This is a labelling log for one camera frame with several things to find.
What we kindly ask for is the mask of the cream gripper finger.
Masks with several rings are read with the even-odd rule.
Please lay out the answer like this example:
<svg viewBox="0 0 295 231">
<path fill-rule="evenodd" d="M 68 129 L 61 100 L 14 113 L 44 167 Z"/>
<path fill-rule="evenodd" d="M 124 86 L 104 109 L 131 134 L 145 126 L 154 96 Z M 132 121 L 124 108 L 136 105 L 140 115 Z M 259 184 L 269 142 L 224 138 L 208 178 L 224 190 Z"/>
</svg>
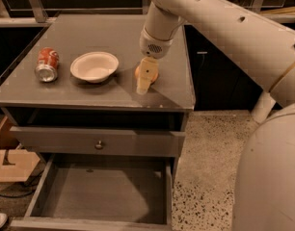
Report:
<svg viewBox="0 0 295 231">
<path fill-rule="evenodd" d="M 135 70 L 137 79 L 136 91 L 138 94 L 146 94 L 152 83 L 158 77 L 159 63 L 152 57 L 144 57 L 141 59 L 139 66 Z"/>
</svg>

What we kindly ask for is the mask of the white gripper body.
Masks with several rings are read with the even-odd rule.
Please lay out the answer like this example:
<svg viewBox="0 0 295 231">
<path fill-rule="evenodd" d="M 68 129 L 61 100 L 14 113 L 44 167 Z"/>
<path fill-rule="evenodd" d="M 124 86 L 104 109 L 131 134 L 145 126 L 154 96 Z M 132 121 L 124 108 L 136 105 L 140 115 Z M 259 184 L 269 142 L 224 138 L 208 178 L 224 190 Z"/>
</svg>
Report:
<svg viewBox="0 0 295 231">
<path fill-rule="evenodd" d="M 173 32 L 161 33 L 157 37 L 144 28 L 140 34 L 140 50 L 147 57 L 164 58 L 173 44 L 173 38 Z"/>
</svg>

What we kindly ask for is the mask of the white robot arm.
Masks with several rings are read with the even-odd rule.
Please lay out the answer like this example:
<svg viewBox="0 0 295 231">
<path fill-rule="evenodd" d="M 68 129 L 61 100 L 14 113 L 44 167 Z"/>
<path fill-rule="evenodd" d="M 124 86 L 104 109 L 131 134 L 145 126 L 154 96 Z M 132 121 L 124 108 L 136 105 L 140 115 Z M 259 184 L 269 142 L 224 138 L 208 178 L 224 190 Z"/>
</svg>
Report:
<svg viewBox="0 0 295 231">
<path fill-rule="evenodd" d="M 227 0 L 150 0 L 138 93 L 148 91 L 183 21 L 282 107 L 260 124 L 241 154 L 232 231 L 295 231 L 295 30 Z"/>
</svg>

